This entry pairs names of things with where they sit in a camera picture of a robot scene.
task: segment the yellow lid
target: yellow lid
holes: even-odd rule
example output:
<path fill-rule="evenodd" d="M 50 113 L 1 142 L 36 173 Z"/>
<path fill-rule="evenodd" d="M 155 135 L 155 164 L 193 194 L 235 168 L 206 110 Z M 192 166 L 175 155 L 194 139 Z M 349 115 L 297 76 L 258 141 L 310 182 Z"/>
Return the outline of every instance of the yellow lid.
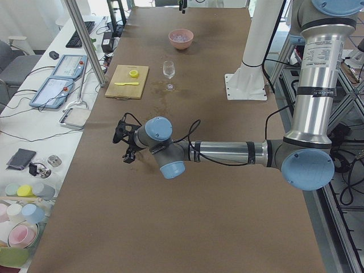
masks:
<path fill-rule="evenodd" d="M 131 70 L 129 72 L 130 77 L 137 78 L 139 76 L 139 72 L 137 70 Z"/>
<path fill-rule="evenodd" d="M 18 196 L 34 196 L 32 192 L 32 187 L 29 185 L 22 185 L 19 187 L 18 191 L 16 192 Z"/>

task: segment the cutting board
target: cutting board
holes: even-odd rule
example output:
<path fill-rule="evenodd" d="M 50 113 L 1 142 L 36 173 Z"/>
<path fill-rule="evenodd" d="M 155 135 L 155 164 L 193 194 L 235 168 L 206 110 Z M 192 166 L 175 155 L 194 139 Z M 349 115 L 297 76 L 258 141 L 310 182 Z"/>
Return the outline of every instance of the cutting board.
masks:
<path fill-rule="evenodd" d="M 137 70 L 139 76 L 132 78 L 129 75 L 131 70 Z M 105 97 L 107 98 L 136 98 L 142 97 L 144 85 L 147 80 L 149 67 L 142 65 L 124 65 L 119 64 L 116 67 L 108 89 L 106 90 Z M 115 85 L 115 82 L 138 82 L 139 85 Z"/>

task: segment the black keyboard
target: black keyboard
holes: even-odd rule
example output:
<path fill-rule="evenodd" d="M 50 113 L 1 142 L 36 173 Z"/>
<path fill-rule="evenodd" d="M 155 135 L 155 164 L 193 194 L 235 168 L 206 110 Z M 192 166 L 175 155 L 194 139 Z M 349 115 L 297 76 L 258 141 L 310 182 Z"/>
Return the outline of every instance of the black keyboard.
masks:
<path fill-rule="evenodd" d="M 86 28 L 88 33 L 90 34 L 93 27 L 95 26 L 95 22 L 94 21 L 87 21 L 85 22 Z M 74 32 L 74 34 L 72 35 L 72 37 L 70 38 L 70 40 L 68 41 L 68 43 L 66 44 L 66 47 L 82 47 L 82 42 L 81 39 L 77 33 L 77 31 Z"/>

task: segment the black mouse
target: black mouse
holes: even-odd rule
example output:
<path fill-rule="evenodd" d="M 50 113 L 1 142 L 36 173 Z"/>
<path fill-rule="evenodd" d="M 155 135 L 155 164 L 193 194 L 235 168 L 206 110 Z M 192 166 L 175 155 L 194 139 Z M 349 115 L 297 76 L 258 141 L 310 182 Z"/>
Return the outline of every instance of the black mouse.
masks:
<path fill-rule="evenodd" d="M 57 59 L 59 58 L 59 54 L 58 54 L 57 52 L 55 52 L 55 51 L 51 51 L 51 52 L 49 53 L 49 56 L 50 56 L 52 59 L 54 59 L 54 60 L 57 60 Z"/>

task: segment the white table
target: white table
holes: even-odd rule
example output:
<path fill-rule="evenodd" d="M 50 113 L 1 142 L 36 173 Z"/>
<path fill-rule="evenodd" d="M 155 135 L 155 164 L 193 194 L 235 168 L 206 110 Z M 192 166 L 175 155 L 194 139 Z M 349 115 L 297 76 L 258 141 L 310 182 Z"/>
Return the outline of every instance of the white table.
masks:
<path fill-rule="evenodd" d="M 91 38 L 96 38 L 97 41 L 94 43 L 96 47 L 96 53 L 98 59 L 101 59 L 104 56 L 104 53 L 101 49 L 102 42 L 102 34 L 97 35 L 97 30 L 106 24 L 107 18 L 102 17 L 94 17 L 94 16 L 85 16 L 84 21 L 92 20 L 95 21 L 95 27 L 91 33 Z M 73 26 L 72 21 L 69 19 L 65 26 L 62 28 L 60 33 L 48 47 L 42 58 L 39 60 L 37 65 L 34 67 L 46 67 L 46 66 L 56 66 L 58 61 L 53 60 L 49 57 L 50 51 L 56 51 L 59 53 L 60 57 L 63 54 L 77 54 L 77 55 L 86 55 L 83 48 L 66 48 L 65 45 L 74 33 L 75 28 Z M 82 89 L 82 100 L 86 101 L 89 109 L 91 110 L 95 99 L 97 97 L 98 89 L 100 88 L 96 76 L 92 73 L 92 67 L 89 62 L 86 72 L 86 82 Z M 38 90 L 44 80 L 50 76 L 52 73 L 52 68 L 49 69 L 41 69 L 33 74 L 29 75 L 19 90 L 23 89 L 34 89 Z M 81 80 L 76 81 L 73 88 L 77 88 L 80 86 Z M 63 115 L 64 108 L 68 105 L 68 103 L 77 99 L 77 92 L 72 93 L 67 102 L 64 103 L 57 110 L 43 110 L 39 111 L 37 109 L 30 110 L 21 114 L 17 114 L 13 117 L 6 117 L 13 115 L 15 113 L 32 109 L 29 106 L 29 98 L 31 99 L 35 92 L 23 91 L 15 94 L 15 96 L 11 99 L 8 106 L 16 107 L 16 109 L 5 108 L 2 114 L 0 115 L 0 130 L 6 132 L 11 135 L 15 135 L 21 138 L 26 138 L 29 140 L 33 139 L 42 139 L 46 137 L 50 137 L 55 134 L 63 134 L 71 131 L 69 128 L 61 127 L 58 124 L 58 121 Z M 71 164 L 73 155 L 75 154 L 75 150 L 77 148 L 78 142 L 82 136 L 82 131 L 72 132 L 66 135 L 56 136 L 47 140 L 40 140 L 36 142 L 28 142 L 25 140 L 20 140 L 18 138 L 14 138 L 12 136 L 8 136 L 4 133 L 0 133 L 0 196 L 5 196 L 5 187 L 10 183 L 17 183 L 19 185 L 29 184 L 33 185 L 36 182 L 43 182 L 44 184 L 51 185 L 56 188 L 56 195 L 59 192 L 59 189 L 63 183 L 63 180 L 66 176 L 67 170 Z M 47 158 L 50 155 L 57 155 L 62 160 L 62 165 L 57 168 L 52 168 L 50 165 L 48 167 L 51 168 L 53 174 L 46 179 L 41 179 L 39 177 L 33 177 L 28 173 L 28 168 L 17 171 L 6 169 L 6 163 L 9 159 L 17 152 L 19 148 L 28 149 L 36 151 L 36 156 L 33 159 L 33 162 L 38 162 L 39 160 L 47 161 Z M 9 234 L 10 229 L 14 226 L 13 223 L 4 222 L 0 223 L 0 239 L 3 241 L 7 241 L 7 236 Z M 24 268 L 21 272 L 26 272 L 27 263 L 24 265 Z"/>

